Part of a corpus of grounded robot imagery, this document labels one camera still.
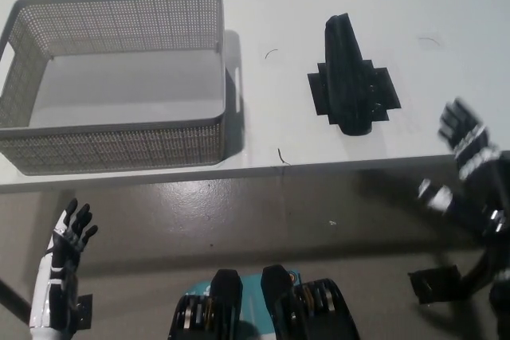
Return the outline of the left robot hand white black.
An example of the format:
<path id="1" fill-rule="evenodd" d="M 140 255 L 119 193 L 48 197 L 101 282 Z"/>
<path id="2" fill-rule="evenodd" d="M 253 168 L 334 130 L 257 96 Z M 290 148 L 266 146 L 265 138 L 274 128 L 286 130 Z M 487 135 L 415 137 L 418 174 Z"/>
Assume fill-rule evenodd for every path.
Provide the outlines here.
<path id="1" fill-rule="evenodd" d="M 51 232 L 37 272 L 29 317 L 32 339 L 70 339 L 80 320 L 77 270 L 98 231 L 88 203 L 71 199 Z"/>

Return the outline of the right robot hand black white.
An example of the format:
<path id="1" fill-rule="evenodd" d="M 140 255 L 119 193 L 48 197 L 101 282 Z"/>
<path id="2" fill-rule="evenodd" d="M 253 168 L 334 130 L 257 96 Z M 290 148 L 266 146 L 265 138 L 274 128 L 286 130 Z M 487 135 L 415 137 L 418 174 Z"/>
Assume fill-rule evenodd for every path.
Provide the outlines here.
<path id="1" fill-rule="evenodd" d="M 482 240 L 508 238 L 509 159 L 491 140 L 485 123 L 456 98 L 445 105 L 438 134 L 451 150 L 461 191 L 425 178 L 418 200 Z"/>

